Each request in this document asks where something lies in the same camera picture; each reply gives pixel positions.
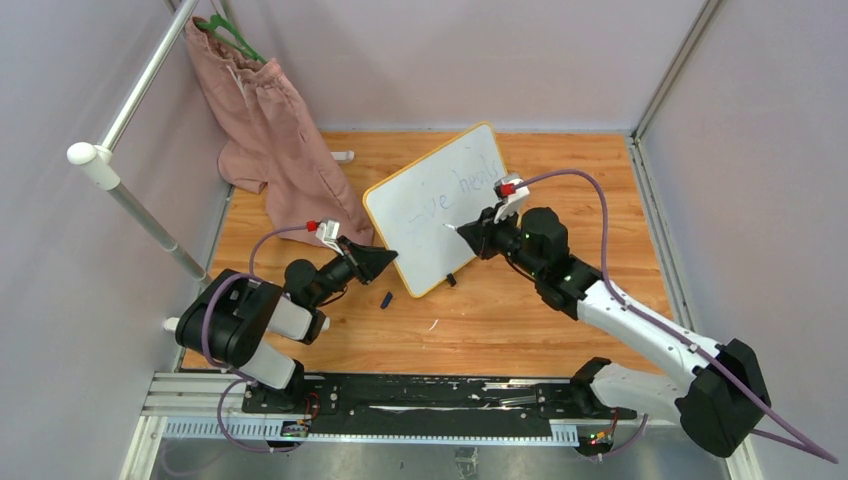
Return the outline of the yellow framed whiteboard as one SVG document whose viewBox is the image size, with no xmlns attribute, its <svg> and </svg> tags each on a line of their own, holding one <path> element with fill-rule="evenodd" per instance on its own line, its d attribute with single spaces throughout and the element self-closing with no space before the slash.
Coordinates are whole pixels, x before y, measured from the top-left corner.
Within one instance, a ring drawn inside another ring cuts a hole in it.
<svg viewBox="0 0 848 480">
<path fill-rule="evenodd" d="M 457 273 L 474 257 L 443 224 L 477 220 L 497 202 L 495 183 L 507 175 L 493 127 L 481 122 L 368 188 L 362 201 L 414 298 Z"/>
</svg>

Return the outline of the blue marker cap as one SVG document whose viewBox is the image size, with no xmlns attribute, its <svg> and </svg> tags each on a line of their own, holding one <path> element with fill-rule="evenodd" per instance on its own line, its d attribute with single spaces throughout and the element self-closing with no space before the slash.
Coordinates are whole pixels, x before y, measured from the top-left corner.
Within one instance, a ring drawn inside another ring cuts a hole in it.
<svg viewBox="0 0 848 480">
<path fill-rule="evenodd" d="M 380 308 L 382 310 L 387 309 L 392 300 L 393 300 L 393 294 L 391 292 L 387 292 L 386 295 L 384 296 L 383 300 L 381 301 Z"/>
</svg>

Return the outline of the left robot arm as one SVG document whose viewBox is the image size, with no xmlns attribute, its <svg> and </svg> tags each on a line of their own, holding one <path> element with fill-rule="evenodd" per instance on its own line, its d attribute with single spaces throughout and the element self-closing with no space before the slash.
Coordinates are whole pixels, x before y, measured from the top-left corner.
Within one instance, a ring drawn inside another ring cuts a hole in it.
<svg viewBox="0 0 848 480">
<path fill-rule="evenodd" d="M 165 323 L 178 345 L 247 381 L 260 408 L 293 413 L 316 405 L 303 364 L 277 351 L 264 336 L 276 333 L 309 345 L 330 325 L 323 306 L 342 297 L 350 282 L 368 285 L 397 258 L 394 250 L 346 237 L 322 267 L 297 259 L 276 285 L 226 269 L 178 317 Z"/>
</svg>

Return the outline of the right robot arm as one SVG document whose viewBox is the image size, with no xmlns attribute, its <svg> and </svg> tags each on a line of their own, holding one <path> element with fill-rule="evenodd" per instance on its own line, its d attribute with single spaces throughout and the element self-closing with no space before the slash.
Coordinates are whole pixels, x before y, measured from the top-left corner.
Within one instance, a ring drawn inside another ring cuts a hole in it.
<svg viewBox="0 0 848 480">
<path fill-rule="evenodd" d="M 703 450 L 728 458 L 754 432 L 771 400 L 754 350 L 684 329 L 656 315 L 604 280 L 600 270 L 571 253 L 568 230 L 548 207 L 505 220 L 493 208 L 456 229 L 479 258 L 501 256 L 532 279 L 555 311 L 599 328 L 662 370 L 637 374 L 610 361 L 593 360 L 571 390 L 584 417 L 608 407 L 641 411 L 679 424 Z"/>
</svg>

